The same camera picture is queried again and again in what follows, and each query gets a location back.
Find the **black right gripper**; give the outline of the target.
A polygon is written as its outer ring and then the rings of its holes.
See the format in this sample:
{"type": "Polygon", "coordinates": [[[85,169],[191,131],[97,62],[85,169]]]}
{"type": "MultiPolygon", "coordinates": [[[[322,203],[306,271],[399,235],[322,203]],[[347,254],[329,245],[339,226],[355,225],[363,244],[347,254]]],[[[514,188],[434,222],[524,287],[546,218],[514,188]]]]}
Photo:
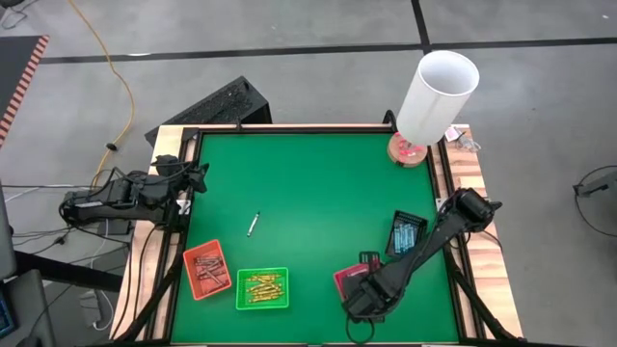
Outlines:
{"type": "Polygon", "coordinates": [[[380,268],[382,262],[378,252],[360,252],[359,264],[361,272],[366,274],[342,280],[345,295],[342,307],[354,321],[381,319],[402,300],[403,270],[399,267],[380,268]]]}

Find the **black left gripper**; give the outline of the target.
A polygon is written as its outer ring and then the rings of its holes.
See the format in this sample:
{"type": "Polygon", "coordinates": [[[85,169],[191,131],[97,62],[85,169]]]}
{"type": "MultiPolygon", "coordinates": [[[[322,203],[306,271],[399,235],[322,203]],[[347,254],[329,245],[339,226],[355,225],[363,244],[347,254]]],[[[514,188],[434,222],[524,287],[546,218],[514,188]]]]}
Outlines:
{"type": "MultiPolygon", "coordinates": [[[[158,172],[158,176],[150,182],[149,194],[153,197],[170,197],[174,194],[176,186],[182,182],[183,176],[195,167],[195,162],[181,161],[173,155],[164,154],[158,155],[152,166],[158,172]]],[[[209,167],[209,163],[196,166],[193,174],[206,174],[209,167]]],[[[207,188],[204,176],[193,176],[192,187],[198,193],[205,193],[207,188]]]]}

